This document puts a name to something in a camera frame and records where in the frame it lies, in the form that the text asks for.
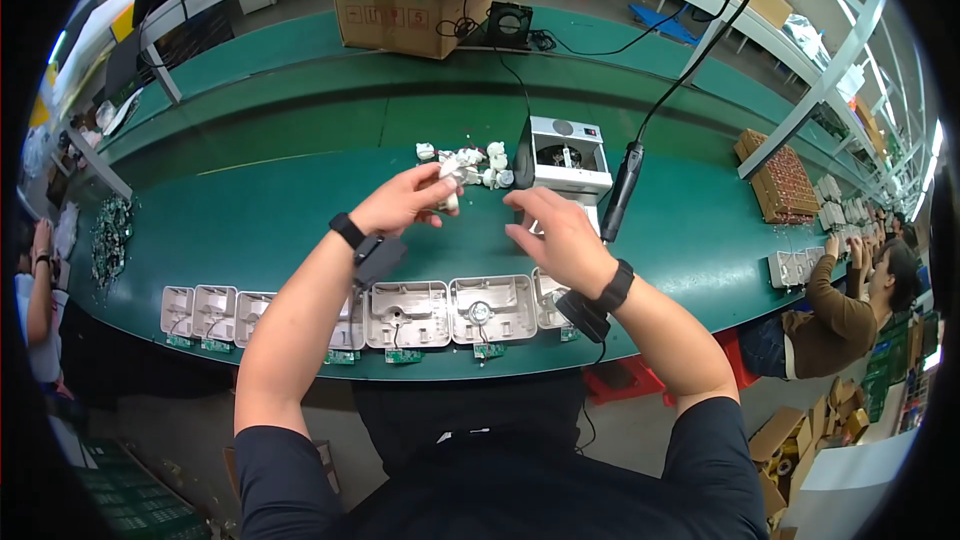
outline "black fan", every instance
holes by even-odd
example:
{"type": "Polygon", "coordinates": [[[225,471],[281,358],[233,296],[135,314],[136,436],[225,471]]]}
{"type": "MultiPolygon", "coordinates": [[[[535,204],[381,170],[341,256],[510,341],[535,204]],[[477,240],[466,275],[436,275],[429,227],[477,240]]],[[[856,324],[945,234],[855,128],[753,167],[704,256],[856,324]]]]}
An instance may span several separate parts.
{"type": "Polygon", "coordinates": [[[529,51],[527,36],[530,23],[534,19],[534,10],[513,2],[494,2],[489,6],[486,20],[485,47],[529,51]]]}

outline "white machine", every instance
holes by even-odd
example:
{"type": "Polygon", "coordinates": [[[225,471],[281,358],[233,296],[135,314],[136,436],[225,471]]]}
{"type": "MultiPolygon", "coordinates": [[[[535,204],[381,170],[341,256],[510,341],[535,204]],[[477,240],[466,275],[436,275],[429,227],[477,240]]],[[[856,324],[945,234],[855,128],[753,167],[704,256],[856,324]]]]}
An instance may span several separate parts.
{"type": "Polygon", "coordinates": [[[580,204],[597,235],[597,205],[614,186],[599,125],[533,116],[513,156],[513,186],[544,186],[580,204]]]}

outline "black t-shirt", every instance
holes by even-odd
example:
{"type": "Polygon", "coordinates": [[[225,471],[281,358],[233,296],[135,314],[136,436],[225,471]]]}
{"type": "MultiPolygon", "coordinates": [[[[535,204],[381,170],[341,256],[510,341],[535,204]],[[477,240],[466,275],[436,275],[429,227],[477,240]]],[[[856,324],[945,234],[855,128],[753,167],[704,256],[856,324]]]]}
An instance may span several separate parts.
{"type": "Polygon", "coordinates": [[[660,479],[494,430],[439,443],[349,513],[302,435],[254,426],[234,446],[244,540],[767,536],[729,398],[680,415],[660,479]]]}

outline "black wristband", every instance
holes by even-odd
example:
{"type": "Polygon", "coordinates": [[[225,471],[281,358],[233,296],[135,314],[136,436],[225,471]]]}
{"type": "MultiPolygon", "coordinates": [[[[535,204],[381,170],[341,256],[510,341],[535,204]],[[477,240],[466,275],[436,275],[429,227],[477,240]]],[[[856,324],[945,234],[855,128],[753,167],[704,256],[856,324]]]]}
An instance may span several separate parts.
{"type": "Polygon", "coordinates": [[[618,258],[616,261],[620,265],[613,274],[613,279],[603,288],[600,298],[594,301],[607,313],[613,313],[623,304],[623,301],[627,300],[630,286],[634,283],[634,269],[630,263],[623,258],[618,258]]]}
{"type": "Polygon", "coordinates": [[[367,235],[360,231],[349,215],[338,212],[330,219],[330,229],[343,236],[343,239],[353,250],[360,248],[367,235]]]}

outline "red stool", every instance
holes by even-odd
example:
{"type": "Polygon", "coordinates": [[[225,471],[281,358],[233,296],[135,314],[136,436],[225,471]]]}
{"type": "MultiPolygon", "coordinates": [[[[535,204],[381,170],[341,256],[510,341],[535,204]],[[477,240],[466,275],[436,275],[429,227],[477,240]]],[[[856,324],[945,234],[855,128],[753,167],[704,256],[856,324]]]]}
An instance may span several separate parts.
{"type": "Polygon", "coordinates": [[[611,388],[589,369],[583,370],[583,382],[590,389],[590,401],[594,405],[603,405],[611,401],[621,401],[625,398],[636,398],[647,394],[663,392],[666,386],[650,369],[643,356],[627,356],[614,361],[630,373],[630,384],[623,388],[611,388]]]}
{"type": "MultiPolygon", "coordinates": [[[[720,330],[713,335],[716,342],[723,348],[726,360],[729,361],[729,367],[733,370],[733,378],[736,380],[736,389],[743,390],[761,378],[747,371],[743,365],[743,355],[740,354],[740,341],[737,336],[737,328],[720,330]]],[[[665,407],[674,407],[677,405],[677,399],[669,392],[663,393],[663,405],[665,407]]]]}

